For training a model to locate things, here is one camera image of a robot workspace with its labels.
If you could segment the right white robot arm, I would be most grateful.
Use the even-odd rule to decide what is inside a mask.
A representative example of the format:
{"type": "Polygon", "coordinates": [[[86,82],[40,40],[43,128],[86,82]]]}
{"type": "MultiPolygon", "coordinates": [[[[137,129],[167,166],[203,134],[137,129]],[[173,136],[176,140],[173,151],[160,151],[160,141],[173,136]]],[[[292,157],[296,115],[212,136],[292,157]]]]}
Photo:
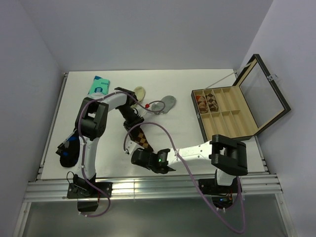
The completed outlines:
{"type": "Polygon", "coordinates": [[[175,172],[182,167],[214,166],[214,188],[221,193],[231,186],[236,176],[248,174],[246,144],[219,134],[201,145],[176,150],[163,149],[154,153],[137,148],[131,155],[131,163],[157,174],[175,172]]]}

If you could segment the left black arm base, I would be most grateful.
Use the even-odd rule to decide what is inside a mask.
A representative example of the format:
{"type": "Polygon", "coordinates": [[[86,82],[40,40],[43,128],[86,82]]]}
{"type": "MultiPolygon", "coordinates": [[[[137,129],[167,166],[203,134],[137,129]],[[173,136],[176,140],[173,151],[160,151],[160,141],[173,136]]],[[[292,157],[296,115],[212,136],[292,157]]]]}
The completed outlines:
{"type": "Polygon", "coordinates": [[[94,175],[89,182],[90,186],[83,178],[77,174],[73,174],[73,181],[70,182],[66,177],[69,186],[67,191],[67,199],[76,199],[78,211],[84,214],[95,212],[99,207],[100,199],[106,198],[110,200],[112,195],[112,182],[96,182],[96,175],[94,175]]]}

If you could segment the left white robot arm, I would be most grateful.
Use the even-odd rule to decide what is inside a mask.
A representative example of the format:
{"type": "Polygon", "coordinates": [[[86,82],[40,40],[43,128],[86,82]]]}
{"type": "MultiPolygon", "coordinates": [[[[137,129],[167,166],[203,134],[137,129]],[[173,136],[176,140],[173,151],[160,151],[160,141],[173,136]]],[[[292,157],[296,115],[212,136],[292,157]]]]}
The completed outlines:
{"type": "Polygon", "coordinates": [[[80,179],[78,191],[84,197],[91,197],[96,192],[96,184],[92,182],[96,177],[95,159],[97,145],[106,129],[108,113],[119,110],[124,118],[123,127],[126,130],[142,123],[144,119],[132,109],[136,104],[135,92],[121,87],[104,95],[101,92],[88,95],[82,101],[75,128],[79,132],[79,162],[76,175],[80,179]]]}

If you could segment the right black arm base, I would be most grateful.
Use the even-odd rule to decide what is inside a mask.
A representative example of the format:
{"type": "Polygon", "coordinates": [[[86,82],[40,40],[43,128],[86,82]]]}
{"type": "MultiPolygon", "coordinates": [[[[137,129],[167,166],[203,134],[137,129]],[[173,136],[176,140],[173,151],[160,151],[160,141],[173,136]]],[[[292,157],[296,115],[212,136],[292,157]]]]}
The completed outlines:
{"type": "Polygon", "coordinates": [[[199,179],[199,189],[204,195],[211,196],[213,204],[219,208],[229,208],[234,203],[233,194],[237,194],[237,179],[234,178],[230,186],[219,186],[215,178],[199,179]]]}

